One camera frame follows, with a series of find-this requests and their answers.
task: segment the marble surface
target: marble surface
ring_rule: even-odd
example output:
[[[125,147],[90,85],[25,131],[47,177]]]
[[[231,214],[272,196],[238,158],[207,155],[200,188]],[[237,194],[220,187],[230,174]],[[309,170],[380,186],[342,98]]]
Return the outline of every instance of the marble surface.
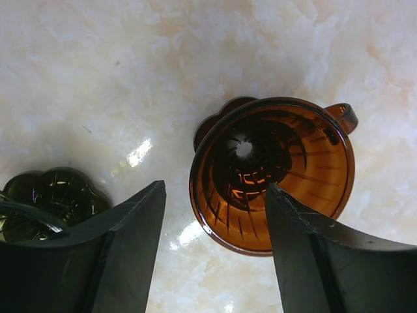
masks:
[[[351,103],[339,220],[417,245],[417,6],[355,0],[1,0],[0,185],[73,166],[167,206],[148,313],[282,312],[272,258],[216,244],[188,197],[199,122],[230,98]]]

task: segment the dripper handle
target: dripper handle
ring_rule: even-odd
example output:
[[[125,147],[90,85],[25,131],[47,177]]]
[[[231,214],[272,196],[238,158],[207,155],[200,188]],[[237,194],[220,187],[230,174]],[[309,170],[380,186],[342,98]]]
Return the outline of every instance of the dripper handle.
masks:
[[[333,115],[334,119],[339,122],[346,134],[350,134],[358,126],[358,118],[350,104],[334,104],[325,108],[325,110]]]

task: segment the black plastic piece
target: black plastic piece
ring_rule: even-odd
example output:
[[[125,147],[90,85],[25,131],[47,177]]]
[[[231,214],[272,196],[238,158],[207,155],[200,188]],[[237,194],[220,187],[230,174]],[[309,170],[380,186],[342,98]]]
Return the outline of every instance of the black plastic piece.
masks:
[[[276,185],[266,217],[285,313],[417,312],[417,247],[344,226]]]
[[[145,312],[163,181],[45,241],[0,243],[0,312]]]

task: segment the dark green glass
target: dark green glass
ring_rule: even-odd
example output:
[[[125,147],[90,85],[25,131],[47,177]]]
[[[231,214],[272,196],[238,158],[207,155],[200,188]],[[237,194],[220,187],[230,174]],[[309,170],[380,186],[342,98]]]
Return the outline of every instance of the dark green glass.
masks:
[[[71,227],[111,207],[108,197],[95,189],[85,174],[72,168],[15,176],[4,187],[0,201],[8,202],[0,202],[0,240],[7,242],[46,239],[57,232],[53,225]],[[24,205],[26,214],[17,213],[13,205]]]

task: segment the amber glass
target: amber glass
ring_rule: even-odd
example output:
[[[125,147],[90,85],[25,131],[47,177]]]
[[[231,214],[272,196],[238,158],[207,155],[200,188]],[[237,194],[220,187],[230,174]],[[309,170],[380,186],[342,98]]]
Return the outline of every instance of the amber glass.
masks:
[[[198,221],[231,250],[269,256],[269,184],[337,218],[352,189],[354,156],[347,134],[357,124],[348,104],[322,109],[295,98],[228,102],[195,133],[190,198]]]

